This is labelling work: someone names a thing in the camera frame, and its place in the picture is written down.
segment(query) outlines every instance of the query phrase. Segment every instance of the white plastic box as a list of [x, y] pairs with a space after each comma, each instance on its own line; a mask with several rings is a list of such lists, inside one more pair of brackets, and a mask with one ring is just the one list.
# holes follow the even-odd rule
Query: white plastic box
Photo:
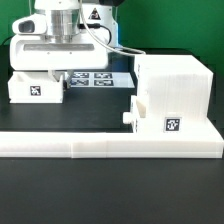
[[8, 82], [10, 103], [62, 103], [63, 75], [52, 81], [47, 72], [13, 72]]

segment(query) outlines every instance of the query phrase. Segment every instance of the black tabletop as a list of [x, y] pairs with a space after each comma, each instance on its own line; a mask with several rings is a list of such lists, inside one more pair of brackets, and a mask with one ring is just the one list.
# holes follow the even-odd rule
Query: black tabletop
[[[24, 105], [12, 108], [8, 104], [6, 82], [11, 69], [7, 47], [0, 48], [0, 56], [0, 116], [5, 117], [0, 118], [1, 130], [36, 130], [35, 126], [33, 129], [28, 125], [19, 127], [20, 121], [14, 124], [13, 117], [25, 109]], [[222, 94], [222, 77], [218, 79], [219, 84], [213, 86], [215, 97], [210, 102], [209, 116], [222, 130], [219, 113], [223, 107], [219, 103], [221, 97], [215, 94], [217, 91]], [[126, 102], [128, 91], [118, 103], [119, 108], [113, 109], [113, 115], [128, 107], [122, 103]], [[35, 105], [32, 107], [30, 110], [35, 111]], [[60, 105], [58, 108], [56, 113], [63, 113]], [[47, 129], [54, 124], [53, 118], [49, 122]], [[59, 124], [63, 121], [51, 126], [52, 131], [60, 130]], [[99, 128], [93, 127], [91, 122], [87, 124], [87, 129]], [[65, 131], [75, 131], [73, 126], [64, 124], [63, 127]], [[127, 131], [119, 122], [104, 123], [101, 127]], [[0, 180], [0, 222], [3, 224], [224, 223], [223, 160], [2, 158]]]

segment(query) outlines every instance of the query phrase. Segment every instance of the small white knob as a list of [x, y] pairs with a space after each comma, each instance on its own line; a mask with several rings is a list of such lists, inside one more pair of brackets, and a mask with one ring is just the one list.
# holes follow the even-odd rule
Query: small white knob
[[123, 123], [124, 124], [131, 124], [134, 121], [134, 117], [130, 112], [123, 113]]

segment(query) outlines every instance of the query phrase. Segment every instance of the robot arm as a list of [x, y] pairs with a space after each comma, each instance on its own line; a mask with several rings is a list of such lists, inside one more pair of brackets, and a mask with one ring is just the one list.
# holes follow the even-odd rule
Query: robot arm
[[119, 6], [125, 0], [84, 0], [83, 3], [108, 5], [108, 6]]

